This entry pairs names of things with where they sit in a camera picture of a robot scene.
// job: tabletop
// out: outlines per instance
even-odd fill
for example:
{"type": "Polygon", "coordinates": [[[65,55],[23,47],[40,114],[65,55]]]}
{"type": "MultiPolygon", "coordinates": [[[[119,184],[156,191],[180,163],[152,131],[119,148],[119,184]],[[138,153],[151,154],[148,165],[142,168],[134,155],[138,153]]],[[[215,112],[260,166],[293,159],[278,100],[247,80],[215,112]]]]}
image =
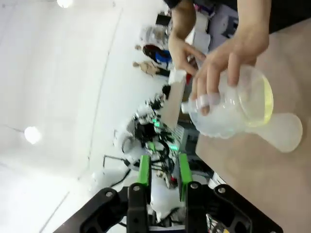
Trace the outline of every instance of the tabletop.
{"type": "Polygon", "coordinates": [[[281,153],[252,134],[227,140],[200,135],[196,153],[285,233],[310,232],[311,19],[270,35],[269,48],[256,67],[270,82],[274,113],[300,118],[300,145],[281,153]]]}

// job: plastic flask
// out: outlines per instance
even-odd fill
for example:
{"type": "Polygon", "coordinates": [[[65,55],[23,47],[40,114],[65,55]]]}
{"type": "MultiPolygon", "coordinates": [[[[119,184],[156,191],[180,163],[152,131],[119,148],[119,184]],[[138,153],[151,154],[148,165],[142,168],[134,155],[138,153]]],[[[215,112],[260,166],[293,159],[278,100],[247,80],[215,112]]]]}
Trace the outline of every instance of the plastic flask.
{"type": "Polygon", "coordinates": [[[227,78],[227,71],[222,72],[219,103],[208,95],[182,103],[182,111],[189,113],[197,130],[223,139],[240,132],[256,133],[281,152],[293,151],[302,136],[300,119],[291,113],[272,114],[273,94],[263,73],[242,66],[237,87],[228,86],[227,78]],[[209,114],[203,116],[200,109],[206,106],[209,114]]]}

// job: human hand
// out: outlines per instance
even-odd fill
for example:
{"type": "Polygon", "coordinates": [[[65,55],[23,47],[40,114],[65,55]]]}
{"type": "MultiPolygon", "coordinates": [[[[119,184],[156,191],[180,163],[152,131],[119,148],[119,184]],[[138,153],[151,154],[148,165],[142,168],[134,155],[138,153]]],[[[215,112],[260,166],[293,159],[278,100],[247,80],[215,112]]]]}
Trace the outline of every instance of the human hand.
{"type": "MultiPolygon", "coordinates": [[[[221,72],[228,69],[228,85],[236,86],[239,82],[241,65],[254,66],[257,57],[268,48],[268,45],[267,29],[238,28],[233,38],[206,56],[202,67],[193,79],[191,100],[209,94],[211,103],[217,104],[220,98],[218,85],[221,72]]],[[[209,108],[204,107],[201,112],[207,115],[209,108]]]]}
{"type": "Polygon", "coordinates": [[[172,33],[169,38],[169,51],[172,56],[173,63],[177,69],[185,70],[191,75],[195,75],[197,69],[188,62],[188,56],[193,55],[200,61],[205,60],[205,55],[191,46],[183,39],[172,33]]]}

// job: forearm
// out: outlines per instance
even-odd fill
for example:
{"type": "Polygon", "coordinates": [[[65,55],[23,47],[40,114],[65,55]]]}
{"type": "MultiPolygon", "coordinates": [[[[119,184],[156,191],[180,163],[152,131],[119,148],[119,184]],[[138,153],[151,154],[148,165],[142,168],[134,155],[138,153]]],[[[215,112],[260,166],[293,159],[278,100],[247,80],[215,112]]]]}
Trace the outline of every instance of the forearm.
{"type": "Polygon", "coordinates": [[[238,28],[269,31],[271,0],[238,0],[238,28]]]}
{"type": "Polygon", "coordinates": [[[196,21],[196,13],[193,3],[190,0],[182,0],[172,9],[172,19],[172,35],[176,35],[180,39],[186,39],[196,21]]]}

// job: round light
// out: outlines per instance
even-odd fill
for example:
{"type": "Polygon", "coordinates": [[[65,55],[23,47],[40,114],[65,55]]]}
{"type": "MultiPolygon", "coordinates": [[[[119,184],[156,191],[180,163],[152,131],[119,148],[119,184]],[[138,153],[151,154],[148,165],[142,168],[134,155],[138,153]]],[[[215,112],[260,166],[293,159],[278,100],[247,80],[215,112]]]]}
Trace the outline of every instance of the round light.
{"type": "Polygon", "coordinates": [[[36,127],[27,127],[24,131],[25,138],[31,144],[36,144],[41,139],[41,133],[36,127]]]}
{"type": "Polygon", "coordinates": [[[73,0],[57,0],[57,3],[62,8],[68,8],[72,5],[73,0]]]}

